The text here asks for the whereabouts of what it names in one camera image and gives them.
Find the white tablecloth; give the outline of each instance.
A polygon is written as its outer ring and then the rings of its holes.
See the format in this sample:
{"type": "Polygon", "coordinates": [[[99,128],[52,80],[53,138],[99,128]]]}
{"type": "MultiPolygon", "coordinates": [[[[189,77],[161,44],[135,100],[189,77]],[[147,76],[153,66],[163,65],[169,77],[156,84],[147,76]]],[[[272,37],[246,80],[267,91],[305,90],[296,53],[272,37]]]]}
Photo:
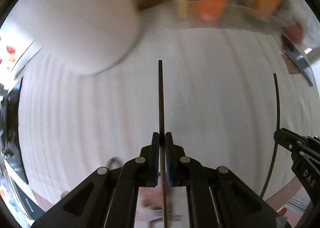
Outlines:
{"type": "MultiPolygon", "coordinates": [[[[316,85],[289,75],[280,35],[242,30],[174,29],[165,6],[142,14],[138,46],[120,64],[74,76],[45,48],[26,66],[19,138],[30,187],[52,203],[109,158],[137,157],[158,131],[158,60],[164,65],[166,131],[204,166],[227,166],[256,193],[265,182],[276,129],[320,134],[316,85]]],[[[88,55],[94,59],[95,54],[88,55]]],[[[293,177],[280,147],[265,197],[293,177]]]]}

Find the curved black wire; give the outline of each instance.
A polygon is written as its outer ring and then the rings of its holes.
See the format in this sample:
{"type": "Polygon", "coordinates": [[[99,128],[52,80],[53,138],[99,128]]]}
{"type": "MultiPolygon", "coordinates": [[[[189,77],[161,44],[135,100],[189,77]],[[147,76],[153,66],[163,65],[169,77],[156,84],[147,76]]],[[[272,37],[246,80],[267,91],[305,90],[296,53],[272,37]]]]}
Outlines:
{"type": "MultiPolygon", "coordinates": [[[[275,87],[276,87],[276,101],[277,101],[277,126],[276,129],[280,129],[280,97],[279,97],[279,86],[278,86],[278,80],[277,80],[277,75],[274,73],[273,74],[273,78],[275,80],[275,87]]],[[[277,155],[277,151],[278,151],[278,143],[275,143],[275,146],[273,147],[273,153],[272,153],[272,158],[271,158],[271,163],[270,163],[270,168],[269,168],[269,172],[267,175],[267,179],[264,183],[264,186],[262,188],[260,197],[262,198],[266,192],[266,189],[268,187],[270,178],[271,178],[271,174],[273,171],[273,167],[275,165],[275,161],[276,161],[276,155],[277,155]]]]}

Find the thin black rod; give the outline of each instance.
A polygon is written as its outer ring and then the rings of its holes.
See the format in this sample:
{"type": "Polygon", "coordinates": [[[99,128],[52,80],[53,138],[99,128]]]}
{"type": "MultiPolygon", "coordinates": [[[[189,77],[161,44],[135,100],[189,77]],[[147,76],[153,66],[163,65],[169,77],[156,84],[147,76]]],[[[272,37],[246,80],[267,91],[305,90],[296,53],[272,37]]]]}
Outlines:
{"type": "MultiPolygon", "coordinates": [[[[276,102],[277,102],[277,125],[276,125],[276,129],[280,129],[280,97],[279,97],[279,86],[278,86],[278,80],[277,80],[277,75],[274,73],[273,74],[273,78],[275,80],[275,87],[276,87],[276,102]]],[[[277,156],[277,151],[278,151],[278,143],[275,142],[275,146],[273,147],[273,153],[272,153],[272,158],[271,158],[271,163],[270,163],[270,168],[269,168],[269,172],[267,175],[267,179],[266,182],[264,183],[264,186],[262,188],[260,197],[263,198],[266,189],[268,187],[270,178],[271,178],[271,174],[273,171],[273,167],[275,165],[275,161],[276,161],[276,156],[277,156]]]]}
{"type": "Polygon", "coordinates": [[[167,192],[166,192],[166,173],[165,173],[165,138],[164,138],[164,94],[163,94],[163,70],[162,60],[159,60],[159,134],[160,134],[160,180],[161,180],[161,198],[163,225],[168,228],[167,219],[167,192]]]}

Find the red object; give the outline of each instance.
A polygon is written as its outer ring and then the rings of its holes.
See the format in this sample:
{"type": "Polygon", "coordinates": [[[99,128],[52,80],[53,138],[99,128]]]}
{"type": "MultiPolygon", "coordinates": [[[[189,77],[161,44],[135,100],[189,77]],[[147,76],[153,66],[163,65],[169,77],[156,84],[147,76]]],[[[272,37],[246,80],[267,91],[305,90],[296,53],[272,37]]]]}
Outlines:
{"type": "Polygon", "coordinates": [[[287,37],[294,43],[302,43],[303,40],[303,27],[300,23],[296,23],[295,25],[290,25],[283,28],[283,31],[287,37]]]}
{"type": "Polygon", "coordinates": [[[16,49],[13,48],[12,46],[7,46],[7,52],[8,52],[9,54],[14,55],[14,54],[16,53],[16,49]]]}

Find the black cable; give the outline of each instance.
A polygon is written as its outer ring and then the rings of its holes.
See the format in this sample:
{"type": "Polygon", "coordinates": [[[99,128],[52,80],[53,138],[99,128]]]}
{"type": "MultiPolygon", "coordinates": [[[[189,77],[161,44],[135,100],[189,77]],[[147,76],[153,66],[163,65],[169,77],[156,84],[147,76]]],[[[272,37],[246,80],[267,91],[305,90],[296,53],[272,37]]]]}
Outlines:
{"type": "MultiPolygon", "coordinates": [[[[279,86],[278,86],[278,80],[277,80],[277,75],[274,73],[273,74],[273,78],[275,80],[275,87],[276,87],[276,101],[277,101],[277,126],[276,129],[280,129],[280,97],[279,97],[279,86]]],[[[267,175],[267,179],[266,182],[264,183],[264,186],[262,188],[260,197],[262,198],[266,192],[266,189],[268,187],[270,178],[271,178],[271,174],[273,171],[273,167],[275,165],[275,161],[276,161],[276,155],[277,155],[277,150],[278,150],[278,144],[275,142],[275,146],[273,147],[273,153],[272,153],[272,158],[271,158],[271,163],[270,163],[270,168],[269,168],[269,172],[267,175]]]]}

